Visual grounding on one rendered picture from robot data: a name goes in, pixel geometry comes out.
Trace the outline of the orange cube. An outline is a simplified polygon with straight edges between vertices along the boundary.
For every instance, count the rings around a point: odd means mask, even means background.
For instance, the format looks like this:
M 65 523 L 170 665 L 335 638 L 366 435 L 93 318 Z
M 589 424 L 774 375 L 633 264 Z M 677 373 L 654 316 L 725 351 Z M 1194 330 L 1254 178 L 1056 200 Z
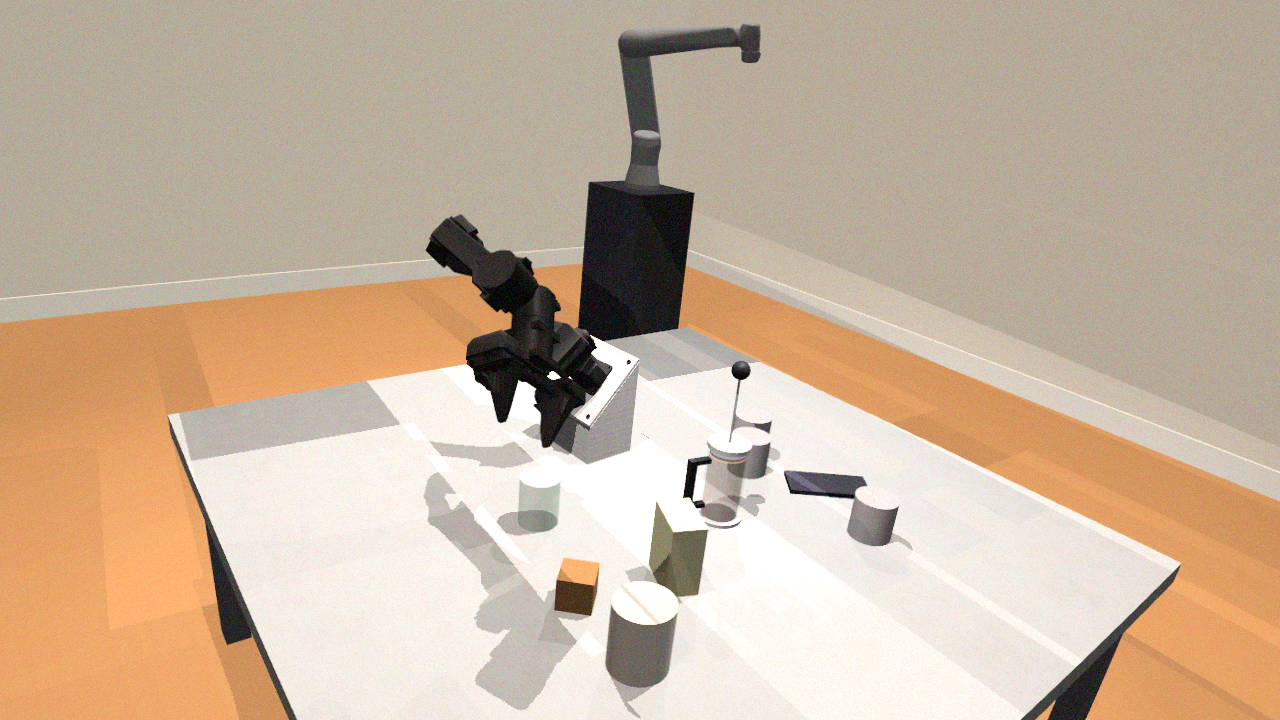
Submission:
M 593 616 L 599 564 L 563 559 L 556 580 L 556 611 Z

